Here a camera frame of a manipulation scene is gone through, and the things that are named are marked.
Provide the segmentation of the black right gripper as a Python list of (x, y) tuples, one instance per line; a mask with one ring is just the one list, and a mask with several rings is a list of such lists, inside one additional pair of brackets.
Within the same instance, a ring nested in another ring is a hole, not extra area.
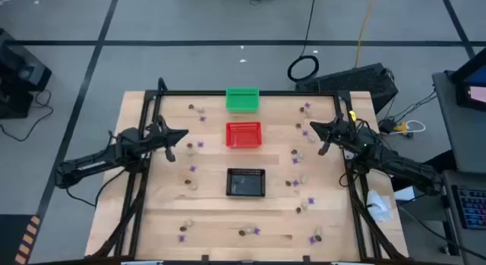
[(327, 123), (311, 121), (310, 126), (323, 142), (322, 147), (318, 150), (319, 155), (325, 155), (331, 144), (335, 144), (353, 155), (358, 155), (359, 148), (355, 143), (355, 132), (351, 129), (351, 125), (344, 121), (342, 117), (335, 117), (331, 122)]

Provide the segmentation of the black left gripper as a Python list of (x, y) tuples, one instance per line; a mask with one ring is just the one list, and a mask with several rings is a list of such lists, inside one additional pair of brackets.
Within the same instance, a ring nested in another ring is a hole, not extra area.
[(172, 147), (188, 134), (188, 130), (169, 128), (161, 115), (156, 117), (156, 120), (147, 127), (147, 130), (149, 131), (150, 142), (157, 148), (164, 147), (167, 160), (174, 162), (175, 155), (172, 152)]

